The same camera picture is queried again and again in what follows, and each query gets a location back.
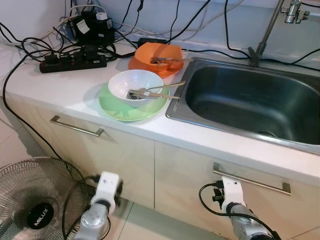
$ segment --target white wall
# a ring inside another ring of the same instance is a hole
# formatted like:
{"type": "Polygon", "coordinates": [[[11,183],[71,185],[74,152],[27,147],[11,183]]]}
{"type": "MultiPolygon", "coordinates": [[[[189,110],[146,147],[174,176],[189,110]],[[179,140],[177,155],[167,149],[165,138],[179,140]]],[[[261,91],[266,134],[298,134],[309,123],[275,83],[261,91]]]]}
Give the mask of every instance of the white wall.
{"type": "MultiPolygon", "coordinates": [[[[94,3],[100,3],[105,7],[108,15],[116,22],[122,21],[129,1],[93,0],[94,3]]],[[[178,0],[145,0],[137,26],[158,33],[170,30],[176,15],[177,2],[178,0]]],[[[184,28],[204,2],[204,0],[180,0],[178,18],[174,29],[184,28]]],[[[223,10],[224,2],[224,0],[212,0],[208,4],[204,21],[206,22],[214,14],[223,10]]],[[[234,48],[247,49],[251,46],[255,49],[265,33],[274,11],[272,8],[275,8],[277,2],[278,0],[244,0],[243,4],[228,12],[230,45],[234,48]]],[[[290,0],[286,0],[284,6],[289,6],[289,2],[290,0]]],[[[139,0],[133,0],[125,23],[134,25],[139,4],[139,0]]],[[[312,8],[312,11],[320,13],[318,8],[312,8]]],[[[198,28],[202,15],[200,13],[189,28],[198,28]]],[[[320,17],[310,16],[308,20],[302,21],[301,24],[286,24],[284,23],[284,18],[285,16],[280,14],[277,19],[268,40],[266,53],[303,56],[305,53],[320,47],[320,17]]],[[[184,39],[191,34],[191,32],[183,33],[180,38],[184,39]]],[[[199,32],[191,41],[226,46],[223,16],[199,32]]]]}
{"type": "MultiPolygon", "coordinates": [[[[69,15],[69,8],[69,0],[3,1],[0,7],[0,22],[19,40],[27,37],[40,38],[51,31],[61,17],[69,15]]],[[[60,40],[53,34],[45,40],[54,47],[60,44],[60,40]]],[[[0,76],[9,72],[24,55],[15,47],[0,44],[0,76]]]]}

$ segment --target countertop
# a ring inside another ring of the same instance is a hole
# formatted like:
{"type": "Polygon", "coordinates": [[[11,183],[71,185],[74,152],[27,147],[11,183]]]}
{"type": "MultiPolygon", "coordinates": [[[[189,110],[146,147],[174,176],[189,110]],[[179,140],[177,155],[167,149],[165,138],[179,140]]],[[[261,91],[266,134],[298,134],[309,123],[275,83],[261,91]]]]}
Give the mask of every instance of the countertop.
{"type": "MultiPolygon", "coordinates": [[[[117,44],[117,53],[132,52],[127,44],[117,44]]],[[[185,56],[205,57],[225,62],[248,64],[225,56],[186,53],[185,56]]],[[[254,168],[306,184],[320,184],[320,156],[285,146],[201,127],[166,117],[169,102],[155,116],[136,122],[110,118],[99,105],[98,95],[111,77],[128,70],[130,59],[109,62],[106,68],[42,74],[39,63],[30,61],[20,66],[9,79],[6,91],[16,98],[41,108],[90,121],[141,137],[188,149],[213,158],[254,168]]],[[[179,82],[188,64],[164,84],[179,82]]],[[[263,63],[262,67],[318,76],[319,73],[294,66],[263,63]]]]}

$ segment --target fan logo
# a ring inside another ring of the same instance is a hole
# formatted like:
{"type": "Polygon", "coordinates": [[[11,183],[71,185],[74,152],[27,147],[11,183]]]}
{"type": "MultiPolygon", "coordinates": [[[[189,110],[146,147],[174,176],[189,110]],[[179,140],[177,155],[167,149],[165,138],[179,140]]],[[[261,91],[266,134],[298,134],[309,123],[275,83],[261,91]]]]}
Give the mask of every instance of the fan logo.
{"type": "Polygon", "coordinates": [[[29,210],[26,217],[27,226],[35,230],[43,229],[51,223],[54,215],[55,210],[50,203],[39,203],[29,210]]]}
{"type": "Polygon", "coordinates": [[[39,223],[41,223],[41,220],[45,217],[45,215],[47,214],[48,209],[45,208],[41,214],[41,216],[36,220],[36,222],[33,224],[35,226],[38,226],[39,223]]]}

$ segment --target cabinet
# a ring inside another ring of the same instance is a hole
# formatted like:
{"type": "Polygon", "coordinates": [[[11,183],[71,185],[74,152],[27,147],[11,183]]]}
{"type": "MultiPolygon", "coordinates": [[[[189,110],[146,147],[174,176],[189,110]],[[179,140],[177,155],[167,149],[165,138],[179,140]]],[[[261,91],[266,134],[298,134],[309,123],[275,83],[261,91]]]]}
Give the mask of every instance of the cabinet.
{"type": "MultiPolygon", "coordinates": [[[[53,112],[25,102],[9,100],[9,105],[30,123],[58,154],[72,162],[85,175],[108,171],[123,179],[122,197],[149,208],[154,207],[154,141],[99,126],[88,121],[53,112]],[[50,123],[53,116],[58,121],[92,132],[99,128],[99,136],[50,123]]],[[[55,155],[48,146],[30,131],[49,156],[55,155]]]]}
{"type": "MultiPolygon", "coordinates": [[[[182,148],[155,142],[155,210],[186,223],[238,240],[227,217],[208,212],[198,198],[199,189],[221,179],[213,174],[219,163],[225,172],[263,184],[282,188],[290,184],[292,195],[242,182],[247,206],[283,240],[303,234],[320,225],[319,188],[292,179],[282,179],[248,167],[214,159],[182,148]]],[[[212,201],[213,189],[202,192],[203,200],[214,211],[221,211],[212,201]]]]}

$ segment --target fan grille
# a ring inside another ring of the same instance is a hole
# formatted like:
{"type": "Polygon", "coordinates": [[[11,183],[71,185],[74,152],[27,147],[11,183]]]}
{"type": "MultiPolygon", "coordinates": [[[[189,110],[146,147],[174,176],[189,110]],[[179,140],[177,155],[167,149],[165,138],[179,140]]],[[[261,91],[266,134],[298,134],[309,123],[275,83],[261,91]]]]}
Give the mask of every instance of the fan grille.
{"type": "Polygon", "coordinates": [[[63,240],[62,214],[66,231],[87,206],[87,187],[83,176],[72,164],[53,157],[35,157],[0,170],[0,239],[63,240]],[[41,229],[28,225],[31,209],[46,203],[54,214],[41,229]]]}

